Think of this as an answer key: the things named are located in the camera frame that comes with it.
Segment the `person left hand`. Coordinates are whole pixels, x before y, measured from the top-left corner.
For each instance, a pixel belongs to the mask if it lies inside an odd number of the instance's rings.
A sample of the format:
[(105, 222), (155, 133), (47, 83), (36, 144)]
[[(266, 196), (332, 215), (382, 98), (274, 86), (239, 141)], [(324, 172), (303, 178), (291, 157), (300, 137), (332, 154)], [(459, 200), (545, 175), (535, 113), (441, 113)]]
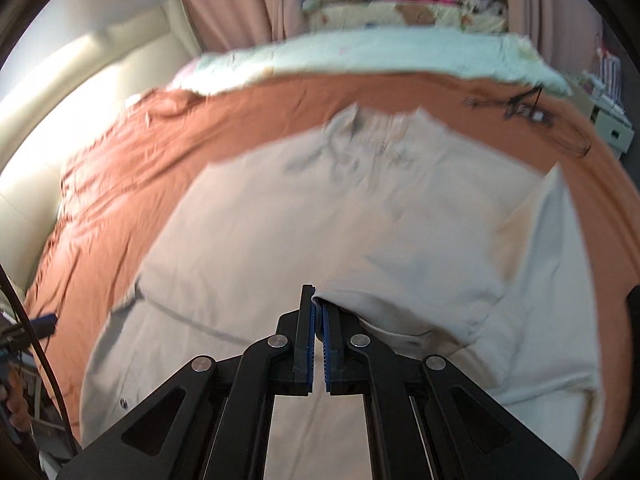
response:
[(6, 374), (6, 383), (7, 386), (1, 386), (1, 402), (6, 404), (10, 412), (9, 422), (18, 432), (29, 434), (32, 431), (32, 419), (28, 414), (21, 377), (13, 367)]

